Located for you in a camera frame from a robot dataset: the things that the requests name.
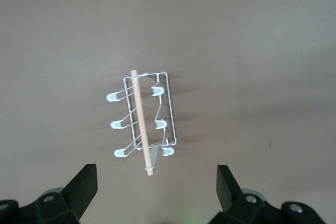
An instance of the gray surface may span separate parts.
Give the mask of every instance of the gray surface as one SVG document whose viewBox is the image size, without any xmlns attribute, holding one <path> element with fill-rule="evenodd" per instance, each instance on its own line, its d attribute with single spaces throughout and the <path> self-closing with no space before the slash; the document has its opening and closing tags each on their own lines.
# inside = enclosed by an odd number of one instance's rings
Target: gray surface
<svg viewBox="0 0 336 224">
<path fill-rule="evenodd" d="M 336 212 L 336 0 L 0 0 L 0 198 L 23 206 L 97 163 L 83 224 L 203 224 L 216 165 L 279 207 Z M 177 137 L 147 177 L 113 151 L 132 69 L 170 73 Z"/>
</svg>

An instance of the white wire rack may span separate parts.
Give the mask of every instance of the white wire rack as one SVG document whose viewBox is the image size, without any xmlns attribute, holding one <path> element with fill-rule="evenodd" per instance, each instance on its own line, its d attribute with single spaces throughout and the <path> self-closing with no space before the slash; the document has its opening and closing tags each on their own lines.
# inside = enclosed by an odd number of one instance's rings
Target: white wire rack
<svg viewBox="0 0 336 224">
<path fill-rule="evenodd" d="M 143 116 L 142 98 L 138 82 L 138 80 L 142 78 L 156 78 L 156 83 L 151 85 L 151 96 L 157 97 L 158 109 L 155 117 L 151 119 L 145 119 Z M 108 102 L 126 100 L 128 105 L 128 114 L 120 120 L 111 122 L 111 128 L 126 129 L 130 127 L 133 139 L 125 148 L 115 150 L 114 155 L 116 157 L 127 157 L 134 150 L 143 150 L 145 169 L 147 170 L 148 175 L 152 175 L 159 147 L 163 150 L 163 156 L 170 156 L 174 154 L 174 149 L 171 146 L 177 144 L 168 73 L 137 74 L 136 70 L 133 70 L 131 76 L 123 79 L 123 84 L 123 90 L 106 96 Z M 163 108 L 163 98 L 167 101 L 167 104 L 164 105 L 169 107 L 169 116 L 165 118 L 160 117 Z M 160 141 L 149 144 L 148 139 L 150 140 L 151 136 L 147 136 L 145 121 L 153 121 L 155 123 L 155 129 L 157 131 L 162 131 L 162 139 Z M 168 128 L 171 137 L 167 137 Z"/>
</svg>

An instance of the wooden dowel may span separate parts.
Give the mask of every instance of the wooden dowel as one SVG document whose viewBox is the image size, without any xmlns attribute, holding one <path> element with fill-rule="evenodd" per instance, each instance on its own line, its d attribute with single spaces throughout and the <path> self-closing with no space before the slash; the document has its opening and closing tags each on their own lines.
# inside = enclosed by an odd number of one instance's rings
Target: wooden dowel
<svg viewBox="0 0 336 224">
<path fill-rule="evenodd" d="M 146 170 L 147 175 L 151 176 L 153 175 L 153 169 L 150 169 L 152 168 L 152 161 L 151 161 L 151 154 L 150 154 L 149 145 L 148 145 L 145 117 L 143 114 L 139 79 L 136 78 L 138 76 L 138 72 L 136 70 L 132 70 L 131 76 L 135 77 L 134 79 L 132 79 L 132 85 L 133 85 L 135 106 L 137 108 L 137 116 L 138 116 L 138 121 L 139 121 L 138 124 L 139 124 L 139 130 L 140 130 L 141 141 L 142 141 L 143 157 L 145 158 L 145 167 L 147 169 Z"/>
</svg>

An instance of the wooden stick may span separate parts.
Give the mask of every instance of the wooden stick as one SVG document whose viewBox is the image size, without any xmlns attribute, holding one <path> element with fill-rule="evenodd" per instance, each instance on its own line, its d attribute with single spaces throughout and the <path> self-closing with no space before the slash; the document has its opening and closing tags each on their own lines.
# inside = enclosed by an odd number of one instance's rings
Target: wooden stick
<svg viewBox="0 0 336 224">
<path fill-rule="evenodd" d="M 138 124 L 139 124 L 139 130 L 140 130 L 141 141 L 142 141 L 143 157 L 145 158 L 145 167 L 146 167 L 147 175 L 151 176 L 153 175 L 153 169 L 150 169 L 152 168 L 152 161 L 151 161 L 151 153 L 150 153 L 149 145 L 148 145 L 145 117 L 143 114 L 139 79 L 136 78 L 138 76 L 138 72 L 136 70 L 132 70 L 131 76 L 135 77 L 134 79 L 132 79 L 132 85 L 133 85 L 135 106 L 137 108 L 137 115 L 138 115 L 138 121 L 139 121 Z"/>
</svg>

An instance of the metal bolt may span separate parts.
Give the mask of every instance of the metal bolt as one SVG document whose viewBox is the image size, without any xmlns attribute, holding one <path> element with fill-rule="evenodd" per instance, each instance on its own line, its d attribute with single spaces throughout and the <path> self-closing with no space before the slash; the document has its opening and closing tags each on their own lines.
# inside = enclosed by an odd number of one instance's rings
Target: metal bolt
<svg viewBox="0 0 336 224">
<path fill-rule="evenodd" d="M 254 197 L 252 195 L 246 196 L 246 200 L 247 200 L 247 202 L 250 202 L 250 203 L 257 203 L 256 197 Z"/>
<path fill-rule="evenodd" d="M 52 201 L 53 199 L 54 199 L 53 196 L 48 196 L 48 197 L 45 197 L 43 201 L 48 202 L 48 201 Z"/>
<path fill-rule="evenodd" d="M 303 209 L 302 209 L 299 205 L 291 204 L 291 205 L 289 206 L 289 208 L 290 208 L 293 212 L 298 212 L 299 214 L 303 213 Z"/>
<path fill-rule="evenodd" d="M 0 205 L 0 211 L 5 210 L 8 207 L 8 204 L 2 204 Z"/>
</svg>

